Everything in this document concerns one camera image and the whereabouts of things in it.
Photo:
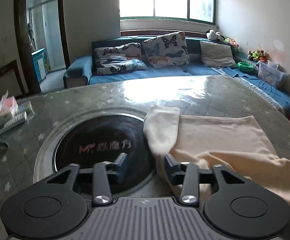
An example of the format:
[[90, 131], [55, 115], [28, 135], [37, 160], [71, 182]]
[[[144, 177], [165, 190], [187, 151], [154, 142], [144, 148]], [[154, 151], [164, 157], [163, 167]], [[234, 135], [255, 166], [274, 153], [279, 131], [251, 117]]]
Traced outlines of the cream beige sweatshirt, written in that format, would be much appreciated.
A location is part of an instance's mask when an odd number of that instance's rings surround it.
[[290, 205], [290, 160], [279, 157], [254, 116], [223, 118], [181, 115], [180, 109], [153, 105], [143, 133], [167, 180], [165, 156], [209, 169], [220, 164], [282, 197]]

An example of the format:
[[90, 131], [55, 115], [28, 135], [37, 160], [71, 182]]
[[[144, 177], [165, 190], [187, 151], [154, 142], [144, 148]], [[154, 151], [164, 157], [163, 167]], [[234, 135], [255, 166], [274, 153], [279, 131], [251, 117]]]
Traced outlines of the black round induction cooktop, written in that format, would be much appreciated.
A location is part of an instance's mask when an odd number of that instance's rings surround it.
[[59, 171], [69, 164], [93, 168], [96, 163], [115, 161], [121, 153], [127, 155], [126, 174], [121, 182], [108, 180], [113, 194], [140, 185], [153, 174], [156, 164], [143, 134], [142, 118], [97, 116], [77, 124], [61, 138], [54, 150], [53, 169]]

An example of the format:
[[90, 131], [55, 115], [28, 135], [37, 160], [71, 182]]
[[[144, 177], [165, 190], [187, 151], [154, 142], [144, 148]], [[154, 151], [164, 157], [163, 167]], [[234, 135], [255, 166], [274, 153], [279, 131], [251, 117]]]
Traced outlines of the white remote control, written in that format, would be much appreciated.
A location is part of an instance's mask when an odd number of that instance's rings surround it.
[[27, 113], [22, 112], [14, 116], [12, 119], [7, 121], [4, 125], [0, 126], [0, 135], [4, 134], [5, 132], [13, 129], [14, 127], [25, 123], [27, 120]]

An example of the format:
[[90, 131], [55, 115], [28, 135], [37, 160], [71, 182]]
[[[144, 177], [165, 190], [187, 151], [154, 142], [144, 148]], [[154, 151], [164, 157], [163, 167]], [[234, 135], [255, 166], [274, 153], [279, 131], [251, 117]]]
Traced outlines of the pink white tissue box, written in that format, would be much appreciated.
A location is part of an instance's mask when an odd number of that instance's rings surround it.
[[2, 96], [0, 101], [0, 126], [12, 119], [18, 111], [18, 104], [14, 96], [9, 96], [9, 91]]

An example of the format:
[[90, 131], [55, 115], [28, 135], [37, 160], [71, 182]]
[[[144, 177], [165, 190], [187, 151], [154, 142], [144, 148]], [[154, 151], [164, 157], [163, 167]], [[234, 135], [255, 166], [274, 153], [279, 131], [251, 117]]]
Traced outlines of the butterfly pillow lying flat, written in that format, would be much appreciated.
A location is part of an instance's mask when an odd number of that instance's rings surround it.
[[93, 55], [97, 75], [112, 75], [148, 69], [142, 61], [140, 43], [132, 42], [116, 47], [95, 48]]

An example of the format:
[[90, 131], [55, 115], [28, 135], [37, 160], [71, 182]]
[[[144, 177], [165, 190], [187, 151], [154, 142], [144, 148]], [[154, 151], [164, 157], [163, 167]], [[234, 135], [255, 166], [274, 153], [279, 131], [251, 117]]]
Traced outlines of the green plastic bowl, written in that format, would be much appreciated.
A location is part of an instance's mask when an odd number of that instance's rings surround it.
[[241, 72], [244, 73], [251, 73], [255, 70], [255, 67], [253, 65], [246, 62], [238, 62], [237, 67]]

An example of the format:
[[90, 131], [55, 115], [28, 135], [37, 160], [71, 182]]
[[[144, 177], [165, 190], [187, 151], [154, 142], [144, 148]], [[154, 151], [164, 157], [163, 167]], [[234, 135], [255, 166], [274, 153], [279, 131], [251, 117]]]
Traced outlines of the grey beige cushion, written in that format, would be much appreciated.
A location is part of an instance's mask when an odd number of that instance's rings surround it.
[[229, 45], [200, 41], [201, 61], [207, 67], [235, 68], [232, 50]]

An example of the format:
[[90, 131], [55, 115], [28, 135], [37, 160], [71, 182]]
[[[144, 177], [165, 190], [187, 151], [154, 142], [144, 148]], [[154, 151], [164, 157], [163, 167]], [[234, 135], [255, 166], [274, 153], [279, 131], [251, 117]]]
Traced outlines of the butterfly pillow upright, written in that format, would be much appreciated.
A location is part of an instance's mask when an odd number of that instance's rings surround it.
[[142, 43], [145, 55], [154, 68], [190, 64], [184, 31], [149, 38]]

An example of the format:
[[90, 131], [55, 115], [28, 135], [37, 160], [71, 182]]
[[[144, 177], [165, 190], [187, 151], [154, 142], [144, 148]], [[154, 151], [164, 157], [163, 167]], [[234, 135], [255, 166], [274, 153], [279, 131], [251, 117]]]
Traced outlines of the clear plastic storage box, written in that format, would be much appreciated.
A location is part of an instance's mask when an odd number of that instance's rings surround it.
[[283, 87], [287, 77], [288, 74], [286, 72], [282, 72], [263, 62], [258, 63], [258, 78], [277, 89]]

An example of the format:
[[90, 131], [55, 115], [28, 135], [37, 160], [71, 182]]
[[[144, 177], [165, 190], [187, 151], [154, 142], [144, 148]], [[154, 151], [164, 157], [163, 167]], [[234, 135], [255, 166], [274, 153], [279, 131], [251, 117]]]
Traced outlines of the blue white small cabinet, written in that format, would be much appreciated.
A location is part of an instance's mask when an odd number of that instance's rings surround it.
[[44, 80], [48, 74], [48, 70], [46, 67], [46, 50], [44, 48], [41, 48], [35, 52], [32, 52], [31, 57], [34, 64], [35, 73], [37, 76], [37, 80], [40, 83], [42, 80]]

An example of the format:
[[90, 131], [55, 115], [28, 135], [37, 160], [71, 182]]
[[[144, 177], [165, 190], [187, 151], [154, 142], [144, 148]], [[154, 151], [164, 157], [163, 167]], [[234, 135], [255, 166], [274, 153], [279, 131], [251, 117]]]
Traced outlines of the colourful plush toys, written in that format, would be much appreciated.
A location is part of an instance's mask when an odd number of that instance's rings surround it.
[[255, 61], [255, 62], [258, 62], [258, 61], [261, 61], [263, 63], [266, 63], [268, 60], [266, 58], [267, 56], [267, 51], [266, 50], [255, 50], [255, 51], [248, 51], [248, 59], [249, 60], [252, 60], [252, 61]]

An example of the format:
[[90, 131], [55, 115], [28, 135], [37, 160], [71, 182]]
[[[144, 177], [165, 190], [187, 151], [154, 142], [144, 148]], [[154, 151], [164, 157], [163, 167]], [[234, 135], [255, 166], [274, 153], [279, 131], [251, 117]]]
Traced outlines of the panda plush toy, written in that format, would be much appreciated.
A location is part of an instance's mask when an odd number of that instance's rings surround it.
[[206, 32], [207, 39], [210, 41], [218, 41], [218, 42], [224, 42], [225, 37], [220, 34], [220, 32], [215, 32], [213, 29], [210, 29]]

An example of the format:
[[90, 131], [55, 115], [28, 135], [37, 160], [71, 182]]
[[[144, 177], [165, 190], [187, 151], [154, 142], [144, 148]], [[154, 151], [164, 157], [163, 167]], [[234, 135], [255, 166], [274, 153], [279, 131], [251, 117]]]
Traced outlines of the window with green frame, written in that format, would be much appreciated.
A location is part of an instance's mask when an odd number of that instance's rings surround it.
[[215, 24], [216, 0], [119, 0], [119, 13], [127, 19], [171, 19]]

